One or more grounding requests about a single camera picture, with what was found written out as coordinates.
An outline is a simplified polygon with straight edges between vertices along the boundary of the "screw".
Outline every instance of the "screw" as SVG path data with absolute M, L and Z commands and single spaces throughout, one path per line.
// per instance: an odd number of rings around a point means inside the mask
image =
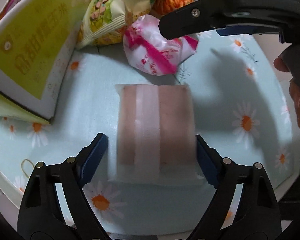
M 192 9 L 191 14 L 194 18 L 198 18 L 200 16 L 200 11 L 197 8 Z
M 262 164 L 261 164 L 261 163 L 255 163 L 254 166 L 255 166 L 257 169 L 262 169 Z
M 232 17 L 245 17 L 245 16 L 249 16 L 250 13 L 249 12 L 237 12 L 237 13 L 233 13 L 231 16 Z
M 229 158 L 224 158 L 222 161 L 225 164 L 230 164 L 232 162 Z
M 35 167 L 36 168 L 41 168 L 44 165 L 44 162 L 38 162 Z
M 69 157 L 69 158 L 67 159 L 67 163 L 74 163 L 75 160 L 76 160 L 75 157 Z

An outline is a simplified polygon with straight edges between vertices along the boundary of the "blue gripper pad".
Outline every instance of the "blue gripper pad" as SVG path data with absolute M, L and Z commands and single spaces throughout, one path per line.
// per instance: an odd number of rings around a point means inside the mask
M 217 29 L 220 36 L 239 35 L 239 34 L 279 34 L 277 27 L 264 27 L 253 25 L 235 25 Z
M 98 133 L 92 143 L 84 147 L 77 155 L 76 170 L 81 188 L 91 181 L 107 148 L 108 137 L 103 133 Z
M 216 189 L 219 186 L 218 175 L 222 168 L 222 158 L 200 135 L 197 135 L 197 161 L 207 182 Z

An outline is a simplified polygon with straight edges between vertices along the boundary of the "orange flower center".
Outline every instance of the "orange flower center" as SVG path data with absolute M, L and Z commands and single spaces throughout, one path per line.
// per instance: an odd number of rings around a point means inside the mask
M 284 164 L 286 162 L 286 157 L 284 156 L 284 154 L 280 155 L 279 161 L 281 162 L 281 164 Z
M 250 76 L 253 76 L 253 70 L 251 68 L 247 68 L 247 72 Z
M 230 217 L 232 217 L 233 212 L 231 210 L 228 211 L 227 216 L 226 216 L 226 220 L 228 220 Z
M 75 62 L 73 62 L 73 63 L 71 64 L 70 69 L 71 69 L 71 70 L 76 70 L 76 69 L 78 68 L 78 66 L 79 66 L 79 62 L 78 62 L 78 61 L 75 61 Z
M 242 43 L 238 40 L 234 40 L 234 43 L 238 46 L 238 47 L 241 47 L 242 46 Z
M 91 200 L 93 205 L 99 210 L 104 211 L 109 208 L 110 202 L 103 195 L 94 196 Z
M 33 127 L 34 132 L 39 133 L 41 131 L 42 124 L 34 122 L 32 124 L 32 127 Z
M 251 128 L 252 128 L 252 120 L 251 120 L 251 118 L 249 116 L 244 115 L 242 117 L 241 127 L 245 131 L 247 131 L 247 132 L 249 132 L 251 130 Z

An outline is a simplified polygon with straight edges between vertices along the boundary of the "daisy print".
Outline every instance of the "daisy print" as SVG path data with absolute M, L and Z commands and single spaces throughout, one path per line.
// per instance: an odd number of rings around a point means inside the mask
M 233 206 L 231 204 L 230 209 L 229 209 L 229 211 L 227 213 L 227 216 L 225 218 L 225 221 L 223 223 L 222 228 L 225 228 L 225 227 L 228 227 L 228 226 L 232 225 L 234 217 L 235 217 L 235 214 L 237 212 L 237 208 L 238 208 L 238 205 Z
M 241 49 L 244 48 L 244 41 L 239 37 L 229 37 L 232 41 L 231 47 L 236 53 L 241 52 Z
M 242 105 L 237 104 L 238 110 L 233 111 L 238 120 L 232 122 L 232 126 L 236 127 L 233 133 L 238 136 L 237 143 L 244 142 L 245 148 L 248 148 L 250 138 L 258 139 L 260 134 L 256 126 L 260 125 L 260 121 L 255 119 L 257 110 L 251 109 L 250 103 L 243 102 Z
M 26 180 L 23 176 L 17 176 L 14 179 L 13 185 L 22 193 L 24 193 L 26 189 Z
M 284 105 L 281 107 L 281 115 L 283 115 L 283 117 L 284 117 L 284 123 L 285 124 L 291 123 L 290 111 L 289 111 L 289 108 L 288 108 L 288 105 L 287 105 L 286 98 L 283 97 L 282 100 L 284 102 Z
M 245 39 L 247 41 L 251 41 L 253 38 L 253 36 L 250 34 L 240 34 L 239 36 L 240 36 L 240 38 Z
M 16 137 L 17 128 L 14 124 L 9 125 L 9 139 L 14 140 Z
M 66 78 L 70 78 L 70 76 L 77 76 L 79 72 L 81 72 L 83 69 L 82 63 L 79 61 L 73 61 L 69 64 L 67 72 L 66 72 Z
M 290 153 L 287 152 L 285 148 L 280 148 L 278 151 L 278 155 L 276 155 L 275 159 L 275 168 L 279 169 L 279 173 L 282 172 L 282 170 L 287 171 L 288 165 L 290 163 L 289 160 Z
M 244 67 L 244 72 L 246 73 L 247 77 L 252 79 L 252 80 L 256 80 L 257 78 L 257 73 L 256 70 L 253 66 L 251 66 L 250 64 L 247 64 Z
M 92 209 L 96 211 L 96 215 L 100 215 L 108 223 L 113 223 L 113 216 L 120 219 L 124 218 L 123 213 L 118 208 L 125 206 L 126 203 L 115 200 L 120 195 L 120 191 L 112 190 L 111 184 L 104 188 L 101 181 L 99 181 L 97 189 L 87 185 L 85 195 Z
M 9 118 L 4 116 L 1 118 L 1 123 L 2 123 L 2 126 L 7 126 L 9 125 Z
M 35 145 L 38 145 L 38 147 L 48 145 L 48 138 L 45 132 L 49 129 L 46 125 L 34 122 L 27 129 L 30 131 L 28 138 L 32 138 L 32 148 L 34 148 Z

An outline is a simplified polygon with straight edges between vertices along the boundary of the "pink plastic bag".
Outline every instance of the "pink plastic bag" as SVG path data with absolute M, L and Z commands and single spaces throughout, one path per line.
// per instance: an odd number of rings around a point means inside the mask
M 177 72 L 178 65 L 195 53 L 198 40 L 191 36 L 167 40 L 151 15 L 138 18 L 125 32 L 123 50 L 129 64 L 151 75 Z

